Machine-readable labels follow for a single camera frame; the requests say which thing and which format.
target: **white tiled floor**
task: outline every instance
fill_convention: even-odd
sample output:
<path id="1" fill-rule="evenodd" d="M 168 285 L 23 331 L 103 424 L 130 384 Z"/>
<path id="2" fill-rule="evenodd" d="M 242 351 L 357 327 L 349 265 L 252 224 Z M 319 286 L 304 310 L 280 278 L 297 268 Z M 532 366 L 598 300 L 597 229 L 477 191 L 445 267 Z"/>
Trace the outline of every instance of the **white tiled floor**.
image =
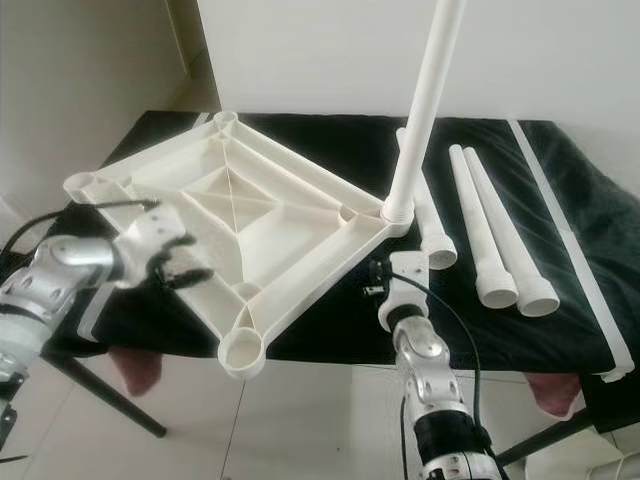
<path id="1" fill-rule="evenodd" d="M 88 366 L 119 388 L 106 357 Z M 473 380 L 458 375 L 470 403 Z M 519 374 L 483 376 L 482 415 L 496 451 L 553 420 L 538 412 Z M 170 429 L 156 439 L 40 364 L 14 405 L 19 422 L 2 456 L 2 480 L 401 478 L 395 371 L 268 362 L 254 380 L 229 379 L 213 360 L 166 357 L 163 379 L 137 403 Z M 627 451 L 635 427 L 616 432 Z M 418 456 L 408 430 L 411 478 Z M 512 469 L 522 479 L 522 467 Z"/>

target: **white plastic tube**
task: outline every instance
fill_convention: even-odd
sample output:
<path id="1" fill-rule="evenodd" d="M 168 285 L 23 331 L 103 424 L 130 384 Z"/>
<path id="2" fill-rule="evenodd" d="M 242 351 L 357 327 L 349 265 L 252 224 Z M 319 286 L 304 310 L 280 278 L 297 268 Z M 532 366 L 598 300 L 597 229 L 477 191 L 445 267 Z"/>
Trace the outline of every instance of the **white plastic tube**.
<path id="1" fill-rule="evenodd" d="M 476 267 L 476 290 L 485 307 L 506 308 L 518 299 L 513 277 L 504 268 L 489 222 L 473 185 L 460 145 L 449 147 L 449 157 L 456 181 L 460 207 L 467 228 L 473 262 Z"/>
<path id="2" fill-rule="evenodd" d="M 500 255 L 516 281 L 518 310 L 525 317 L 542 317 L 553 313 L 560 306 L 558 295 L 551 283 L 540 275 L 476 151 L 465 148 L 464 157 Z"/>
<path id="3" fill-rule="evenodd" d="M 406 130 L 404 127 L 396 130 L 396 139 L 400 148 L 402 148 Z M 422 238 L 420 250 L 429 257 L 429 266 L 432 270 L 449 268 L 456 263 L 458 252 L 453 240 L 444 232 L 440 215 L 422 171 L 416 178 L 413 201 L 420 238 Z"/>
<path id="4" fill-rule="evenodd" d="M 391 223 L 408 223 L 413 217 L 415 178 L 427 152 L 465 3 L 466 0 L 438 0 L 436 4 L 409 111 L 407 133 L 389 196 L 380 212 Z"/>

